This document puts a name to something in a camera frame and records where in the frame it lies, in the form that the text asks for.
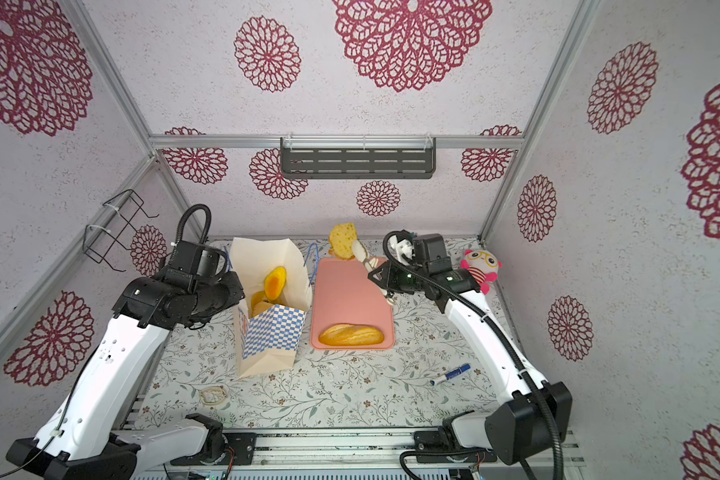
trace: blue checkered pattern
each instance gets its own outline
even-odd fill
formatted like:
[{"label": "blue checkered pattern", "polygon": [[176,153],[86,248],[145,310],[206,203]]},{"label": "blue checkered pattern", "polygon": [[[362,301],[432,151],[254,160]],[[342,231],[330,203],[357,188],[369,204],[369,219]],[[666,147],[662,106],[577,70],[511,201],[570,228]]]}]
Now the blue checkered pattern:
[{"label": "blue checkered pattern", "polygon": [[248,321],[242,337],[242,358],[268,349],[296,350],[305,312],[283,305],[270,307]]}]

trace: pink cutting board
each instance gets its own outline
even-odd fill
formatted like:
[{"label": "pink cutting board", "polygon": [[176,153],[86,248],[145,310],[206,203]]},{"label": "pink cutting board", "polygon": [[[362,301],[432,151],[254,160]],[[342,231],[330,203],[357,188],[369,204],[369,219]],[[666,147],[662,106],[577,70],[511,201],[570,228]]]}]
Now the pink cutting board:
[{"label": "pink cutting board", "polygon": [[[320,334],[337,323],[370,325],[384,333],[384,342],[364,346],[328,346]],[[392,306],[356,260],[320,259],[312,304],[312,346],[317,350],[386,350],[394,345]]]}]

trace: pink stuffed animal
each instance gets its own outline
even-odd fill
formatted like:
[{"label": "pink stuffed animal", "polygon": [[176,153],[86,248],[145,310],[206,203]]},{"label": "pink stuffed animal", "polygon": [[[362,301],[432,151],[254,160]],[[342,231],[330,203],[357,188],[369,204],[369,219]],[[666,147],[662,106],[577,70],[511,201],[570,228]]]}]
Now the pink stuffed animal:
[{"label": "pink stuffed animal", "polygon": [[467,250],[464,252],[464,259],[459,266],[469,270],[469,273],[480,284],[480,292],[488,293],[490,291],[488,282],[495,282],[499,278],[501,262],[487,250]]}]

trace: paper bag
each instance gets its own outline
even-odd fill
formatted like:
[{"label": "paper bag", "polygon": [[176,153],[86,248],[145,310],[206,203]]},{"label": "paper bag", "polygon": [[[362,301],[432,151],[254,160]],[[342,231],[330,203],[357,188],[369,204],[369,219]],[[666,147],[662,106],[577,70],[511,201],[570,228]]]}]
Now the paper bag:
[{"label": "paper bag", "polygon": [[[312,305],[304,257],[290,240],[259,241],[235,238],[230,249],[246,299],[234,309],[237,371],[240,378],[293,367],[304,319]],[[280,298],[288,306],[275,305],[249,318],[250,299],[264,290],[264,279],[278,266],[286,268],[286,286]]]}]

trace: blue marker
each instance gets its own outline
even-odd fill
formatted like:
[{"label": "blue marker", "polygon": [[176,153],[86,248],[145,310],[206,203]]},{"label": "blue marker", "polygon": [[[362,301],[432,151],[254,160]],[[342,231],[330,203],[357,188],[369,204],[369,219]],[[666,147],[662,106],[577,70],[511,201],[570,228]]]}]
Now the blue marker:
[{"label": "blue marker", "polygon": [[452,372],[445,373],[444,375],[440,375],[438,378],[434,380],[430,380],[429,384],[431,386],[435,386],[439,383],[445,382],[446,380],[453,379],[457,376],[460,376],[462,373],[466,372],[470,369],[469,363],[465,363],[456,370],[453,370]]}]

